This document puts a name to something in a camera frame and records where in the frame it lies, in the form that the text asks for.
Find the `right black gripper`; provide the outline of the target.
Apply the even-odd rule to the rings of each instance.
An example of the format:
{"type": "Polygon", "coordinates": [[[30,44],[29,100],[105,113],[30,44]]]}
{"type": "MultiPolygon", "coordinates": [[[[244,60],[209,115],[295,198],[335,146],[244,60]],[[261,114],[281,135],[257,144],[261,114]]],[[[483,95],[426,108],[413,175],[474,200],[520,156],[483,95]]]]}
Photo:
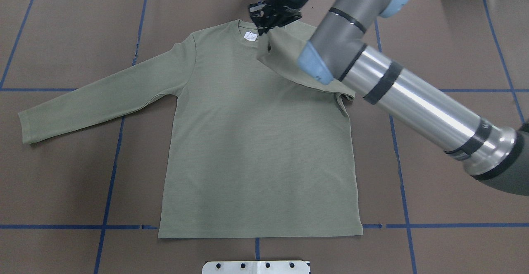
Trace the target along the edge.
{"type": "Polygon", "coordinates": [[[248,5],[250,19],[260,36],[302,18],[302,0],[261,0],[248,5]]]}

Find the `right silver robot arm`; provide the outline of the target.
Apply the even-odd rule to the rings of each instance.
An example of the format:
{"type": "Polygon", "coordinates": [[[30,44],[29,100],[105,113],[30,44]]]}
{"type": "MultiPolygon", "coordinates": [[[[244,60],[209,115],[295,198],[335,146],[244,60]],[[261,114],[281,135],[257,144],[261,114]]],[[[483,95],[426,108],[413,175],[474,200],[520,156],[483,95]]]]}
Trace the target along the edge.
{"type": "Polygon", "coordinates": [[[323,85],[341,83],[437,145],[475,180],[529,194],[528,124],[497,127],[363,42],[377,17],[409,0],[336,0],[299,55],[283,66],[323,85]]]}

